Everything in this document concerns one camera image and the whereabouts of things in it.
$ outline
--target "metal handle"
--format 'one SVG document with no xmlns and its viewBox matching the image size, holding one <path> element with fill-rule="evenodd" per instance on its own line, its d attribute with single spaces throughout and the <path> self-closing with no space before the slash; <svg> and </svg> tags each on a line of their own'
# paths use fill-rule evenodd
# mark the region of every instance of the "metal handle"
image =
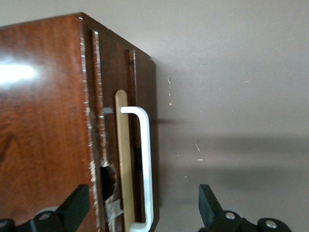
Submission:
<svg viewBox="0 0 309 232">
<path fill-rule="evenodd" d="M 141 157 L 144 183 L 144 201 L 146 222 L 134 222 L 130 227 L 130 232 L 148 232 L 154 221 L 154 200 L 153 200 L 153 181 L 151 170 L 151 153 L 150 153 L 150 130 L 149 117 L 147 112 L 137 106 L 121 107 L 121 113 L 135 114 L 140 120 L 140 140 L 141 140 Z"/>
</svg>

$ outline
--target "hole in cabinet door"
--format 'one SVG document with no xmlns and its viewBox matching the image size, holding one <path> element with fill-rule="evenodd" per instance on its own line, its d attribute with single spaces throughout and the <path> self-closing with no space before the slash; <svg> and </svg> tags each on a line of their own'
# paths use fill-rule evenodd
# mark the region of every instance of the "hole in cabinet door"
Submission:
<svg viewBox="0 0 309 232">
<path fill-rule="evenodd" d="M 103 199 L 106 201 L 114 193 L 115 189 L 115 171 L 111 167 L 101 167 L 101 181 Z"/>
</svg>

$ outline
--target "brown cabinet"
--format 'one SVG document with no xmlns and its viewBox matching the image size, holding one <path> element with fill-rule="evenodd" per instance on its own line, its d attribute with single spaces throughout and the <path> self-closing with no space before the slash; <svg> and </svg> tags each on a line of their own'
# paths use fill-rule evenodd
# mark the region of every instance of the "brown cabinet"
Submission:
<svg viewBox="0 0 309 232">
<path fill-rule="evenodd" d="M 114 96 L 150 118 L 158 209 L 155 64 L 83 13 L 0 29 L 0 218 L 16 224 L 90 187 L 79 231 L 123 231 Z M 138 121 L 129 116 L 135 220 L 143 222 Z"/>
</svg>

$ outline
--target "glossy wood surface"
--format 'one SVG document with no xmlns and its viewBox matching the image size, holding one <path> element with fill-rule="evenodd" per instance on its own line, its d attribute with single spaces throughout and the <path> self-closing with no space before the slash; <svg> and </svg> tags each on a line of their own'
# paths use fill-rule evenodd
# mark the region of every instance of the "glossy wood surface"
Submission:
<svg viewBox="0 0 309 232">
<path fill-rule="evenodd" d="M 154 63 L 83 13 L 4 27 L 0 51 L 0 67 L 20 65 L 32 73 L 14 82 L 0 76 L 0 218 L 25 222 L 83 183 L 90 185 L 91 209 L 79 231 L 123 231 L 123 215 L 111 219 L 114 203 L 122 204 L 113 97 L 124 89 L 128 104 L 150 116 L 158 189 Z M 133 151 L 139 130 L 132 118 L 129 124 Z M 142 221 L 134 162 L 133 156 L 136 221 Z"/>
</svg>

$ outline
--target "wall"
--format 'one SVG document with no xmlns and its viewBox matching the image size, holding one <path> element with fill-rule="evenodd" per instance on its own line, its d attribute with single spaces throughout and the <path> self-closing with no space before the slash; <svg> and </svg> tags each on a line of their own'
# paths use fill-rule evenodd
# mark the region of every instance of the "wall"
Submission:
<svg viewBox="0 0 309 232">
<path fill-rule="evenodd" d="M 202 226 L 200 183 L 253 223 L 307 230 L 309 1 L 0 0 L 0 25 L 79 11 L 157 63 L 156 231 Z"/>
</svg>

